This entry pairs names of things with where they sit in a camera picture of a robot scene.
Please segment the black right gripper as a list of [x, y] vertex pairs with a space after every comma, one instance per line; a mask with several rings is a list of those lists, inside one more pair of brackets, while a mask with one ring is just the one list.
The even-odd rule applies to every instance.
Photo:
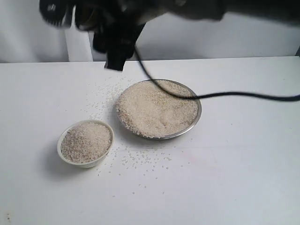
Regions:
[[[43, 20], [56, 28], [72, 25], [75, 0], [40, 0]], [[136, 42], [150, 20], [149, 0], [96, 0], [93, 3], [93, 49], [106, 55], [105, 68], [122, 71], [132, 58]]]

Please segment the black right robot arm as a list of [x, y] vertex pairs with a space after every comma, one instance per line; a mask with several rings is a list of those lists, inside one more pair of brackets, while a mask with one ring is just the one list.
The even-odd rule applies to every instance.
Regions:
[[145, 24], [166, 13], [190, 20], [220, 21], [228, 12], [291, 25], [300, 23], [297, 0], [41, 0], [43, 20], [57, 28], [75, 24], [94, 32], [93, 48], [106, 55], [105, 67], [122, 71], [134, 55]]

